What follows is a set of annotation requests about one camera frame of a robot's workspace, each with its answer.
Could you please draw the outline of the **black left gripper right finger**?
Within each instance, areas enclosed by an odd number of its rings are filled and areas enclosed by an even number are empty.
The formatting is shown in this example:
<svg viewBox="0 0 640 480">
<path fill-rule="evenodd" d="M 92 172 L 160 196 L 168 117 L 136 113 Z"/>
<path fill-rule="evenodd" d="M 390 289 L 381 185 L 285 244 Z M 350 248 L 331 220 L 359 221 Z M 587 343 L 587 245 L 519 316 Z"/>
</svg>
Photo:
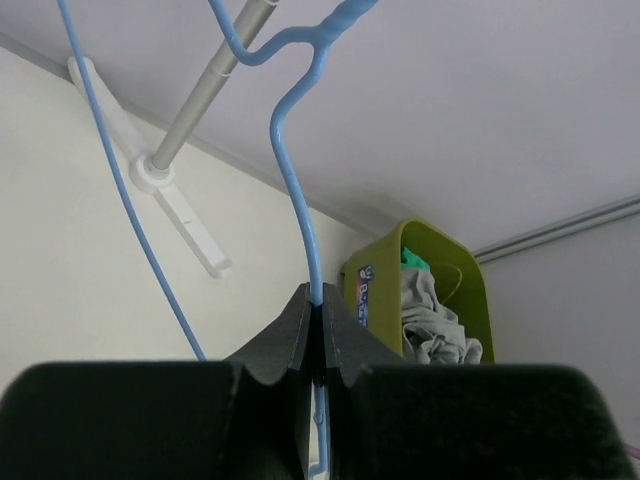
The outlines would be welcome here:
<svg viewBox="0 0 640 480">
<path fill-rule="evenodd" d="M 399 354 L 358 322 L 335 285 L 325 283 L 323 293 L 322 335 L 329 388 L 350 388 L 370 366 L 405 364 Z"/>
</svg>

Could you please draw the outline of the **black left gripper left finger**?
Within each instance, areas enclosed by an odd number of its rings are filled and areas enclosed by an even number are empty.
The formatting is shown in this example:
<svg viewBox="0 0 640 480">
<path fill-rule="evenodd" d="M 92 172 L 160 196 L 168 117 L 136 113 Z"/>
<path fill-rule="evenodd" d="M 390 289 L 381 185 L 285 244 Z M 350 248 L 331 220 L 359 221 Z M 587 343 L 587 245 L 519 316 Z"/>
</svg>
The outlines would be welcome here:
<svg viewBox="0 0 640 480">
<path fill-rule="evenodd" d="M 227 357 L 262 385 L 275 385 L 290 370 L 300 370 L 311 321 L 309 285 L 300 284 L 280 315 Z"/>
</svg>

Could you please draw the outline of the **grey tank top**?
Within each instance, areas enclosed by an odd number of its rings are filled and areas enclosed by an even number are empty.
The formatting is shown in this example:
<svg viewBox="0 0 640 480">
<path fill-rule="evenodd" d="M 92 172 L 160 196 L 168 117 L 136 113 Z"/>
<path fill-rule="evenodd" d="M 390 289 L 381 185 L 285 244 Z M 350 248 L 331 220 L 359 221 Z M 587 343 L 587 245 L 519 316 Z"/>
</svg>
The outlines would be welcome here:
<svg viewBox="0 0 640 480">
<path fill-rule="evenodd" d="M 429 269 L 401 273 L 401 333 L 404 357 L 423 365 L 477 365 L 483 346 L 466 336 L 458 315 L 438 300 Z"/>
</svg>

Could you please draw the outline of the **green tank top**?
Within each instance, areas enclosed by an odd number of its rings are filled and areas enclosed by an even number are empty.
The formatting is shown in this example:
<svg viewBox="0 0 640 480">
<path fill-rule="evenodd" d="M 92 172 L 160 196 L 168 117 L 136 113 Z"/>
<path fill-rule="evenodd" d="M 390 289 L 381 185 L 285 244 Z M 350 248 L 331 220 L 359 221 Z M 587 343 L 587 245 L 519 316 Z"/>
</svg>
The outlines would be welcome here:
<svg viewBox="0 0 640 480">
<path fill-rule="evenodd" d="M 431 266 L 424 259 L 407 247 L 400 250 L 400 264 L 402 269 L 431 270 Z"/>
</svg>

